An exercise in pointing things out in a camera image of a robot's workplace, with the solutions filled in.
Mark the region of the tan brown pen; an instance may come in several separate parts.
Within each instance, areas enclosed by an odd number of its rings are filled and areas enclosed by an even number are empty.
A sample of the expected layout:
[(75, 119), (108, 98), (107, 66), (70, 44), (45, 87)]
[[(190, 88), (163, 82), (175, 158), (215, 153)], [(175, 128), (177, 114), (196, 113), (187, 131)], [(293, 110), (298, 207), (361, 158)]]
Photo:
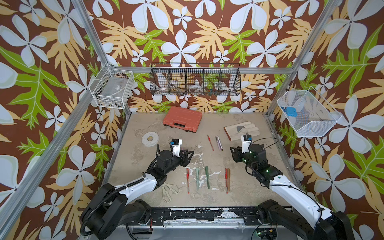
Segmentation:
[(228, 169), (228, 193), (230, 192), (230, 178), (231, 178), (231, 170), (230, 168), (227, 168)]

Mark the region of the red brown pen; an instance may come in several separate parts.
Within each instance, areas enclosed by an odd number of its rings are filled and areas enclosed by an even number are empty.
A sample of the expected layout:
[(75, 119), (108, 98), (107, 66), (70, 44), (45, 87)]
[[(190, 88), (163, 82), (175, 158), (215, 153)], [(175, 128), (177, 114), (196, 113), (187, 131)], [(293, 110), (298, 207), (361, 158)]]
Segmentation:
[(228, 169), (225, 168), (226, 193), (228, 194)]

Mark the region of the pink marker pen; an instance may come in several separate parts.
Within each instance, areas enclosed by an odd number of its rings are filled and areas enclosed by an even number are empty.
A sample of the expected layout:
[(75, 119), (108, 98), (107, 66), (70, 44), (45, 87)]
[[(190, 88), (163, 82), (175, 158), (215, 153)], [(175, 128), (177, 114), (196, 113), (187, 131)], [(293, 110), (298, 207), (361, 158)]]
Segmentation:
[(215, 139), (216, 139), (219, 151), (222, 151), (223, 149), (222, 149), (222, 145), (220, 142), (220, 138), (218, 136), (215, 136)]

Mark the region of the brown white marker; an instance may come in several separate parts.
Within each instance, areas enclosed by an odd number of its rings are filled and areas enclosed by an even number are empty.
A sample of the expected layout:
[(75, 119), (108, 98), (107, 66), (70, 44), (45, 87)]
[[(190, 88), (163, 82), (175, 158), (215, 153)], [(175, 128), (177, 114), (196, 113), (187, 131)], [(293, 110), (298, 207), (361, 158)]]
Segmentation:
[(215, 137), (216, 137), (216, 141), (217, 141), (219, 150), (220, 150), (220, 151), (223, 151), (223, 146), (222, 146), (220, 137), (219, 137), (218, 135), (216, 135)]

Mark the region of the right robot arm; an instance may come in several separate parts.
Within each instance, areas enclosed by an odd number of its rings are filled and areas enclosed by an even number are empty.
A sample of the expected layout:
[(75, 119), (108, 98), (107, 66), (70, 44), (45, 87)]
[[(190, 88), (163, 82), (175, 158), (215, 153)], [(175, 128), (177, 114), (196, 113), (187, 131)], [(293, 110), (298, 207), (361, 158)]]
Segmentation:
[(353, 228), (342, 212), (333, 212), (297, 188), (276, 167), (270, 165), (264, 145), (231, 147), (236, 163), (244, 163), (247, 174), (255, 177), (261, 186), (285, 199), (296, 211), (288, 211), (276, 201), (267, 200), (258, 205), (258, 219), (262, 224), (277, 224), (304, 240), (352, 240)]

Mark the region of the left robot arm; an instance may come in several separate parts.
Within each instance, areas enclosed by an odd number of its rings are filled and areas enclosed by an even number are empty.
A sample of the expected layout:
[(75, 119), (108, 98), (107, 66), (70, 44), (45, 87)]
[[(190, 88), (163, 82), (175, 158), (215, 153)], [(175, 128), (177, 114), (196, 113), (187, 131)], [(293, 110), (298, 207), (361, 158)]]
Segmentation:
[(172, 151), (157, 150), (154, 160), (140, 178), (121, 186), (103, 185), (83, 210), (81, 235), (95, 235), (99, 240), (109, 237), (117, 226), (127, 223), (122, 219), (130, 214), (126, 208), (130, 202), (142, 204), (138, 197), (161, 187), (167, 174), (179, 166), (187, 167), (194, 154), (194, 151), (180, 150), (180, 155), (175, 156)]

